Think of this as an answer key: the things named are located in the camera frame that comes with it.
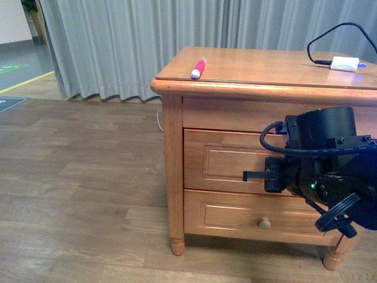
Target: red marker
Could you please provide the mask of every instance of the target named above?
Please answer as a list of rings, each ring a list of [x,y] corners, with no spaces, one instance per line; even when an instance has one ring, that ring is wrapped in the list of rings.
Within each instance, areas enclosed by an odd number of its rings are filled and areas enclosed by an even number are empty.
[[[207,60],[204,57],[201,57],[199,62],[196,64],[195,69],[191,72],[191,78],[194,80],[200,78],[206,64]]]

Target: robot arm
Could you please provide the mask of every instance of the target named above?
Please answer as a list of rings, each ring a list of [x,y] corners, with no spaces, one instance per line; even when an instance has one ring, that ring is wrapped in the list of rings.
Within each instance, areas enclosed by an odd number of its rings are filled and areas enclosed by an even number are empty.
[[[287,135],[284,149],[265,142],[273,128]],[[267,192],[287,189],[305,198],[322,215],[315,224],[321,232],[338,229],[352,238],[352,221],[377,230],[377,145],[371,136],[356,135],[351,107],[286,116],[267,127],[260,142],[284,157],[267,157],[265,172],[245,171],[244,181],[262,177]]]

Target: gray curtain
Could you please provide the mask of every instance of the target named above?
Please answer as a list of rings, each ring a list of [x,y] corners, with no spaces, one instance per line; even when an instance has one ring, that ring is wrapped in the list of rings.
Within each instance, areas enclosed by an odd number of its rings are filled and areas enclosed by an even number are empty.
[[[185,46],[305,50],[341,22],[377,41],[375,0],[40,0],[64,96],[155,97],[150,81]],[[355,27],[312,50],[377,62]]]

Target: wooden nightstand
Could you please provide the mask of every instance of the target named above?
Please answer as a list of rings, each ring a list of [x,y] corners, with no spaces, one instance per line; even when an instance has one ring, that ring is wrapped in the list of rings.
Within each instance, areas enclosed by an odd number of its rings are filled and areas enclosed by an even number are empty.
[[[331,60],[334,55],[314,52]],[[199,80],[190,73],[200,57]],[[329,246],[324,265],[334,270],[358,236],[320,233],[320,216],[301,198],[268,194],[264,180],[242,182],[244,170],[264,171],[260,132],[288,114],[352,106],[358,134],[377,137],[377,66],[356,73],[312,64],[302,51],[184,48],[152,81],[162,96],[168,211],[173,254],[184,233]],[[284,146],[282,137],[269,142]]]

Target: yellow floor line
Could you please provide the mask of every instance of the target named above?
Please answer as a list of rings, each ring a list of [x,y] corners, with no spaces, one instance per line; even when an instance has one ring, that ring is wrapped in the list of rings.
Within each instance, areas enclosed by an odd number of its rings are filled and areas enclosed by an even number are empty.
[[[39,77],[36,77],[36,78],[32,78],[31,80],[24,81],[23,83],[16,84],[16,85],[14,85],[14,86],[12,86],[12,87],[8,87],[8,88],[6,88],[6,89],[4,89],[4,90],[1,90],[1,91],[0,91],[0,94],[2,94],[2,93],[6,93],[7,91],[9,91],[9,90],[13,90],[13,89],[15,89],[15,88],[17,88],[17,87],[20,87],[20,86],[24,85],[24,84],[31,83],[32,81],[39,80],[40,78],[46,77],[47,75],[51,75],[51,74],[53,74],[53,73],[54,73],[54,71],[49,72],[49,73],[46,73],[46,74],[44,74],[44,75],[40,75]]]

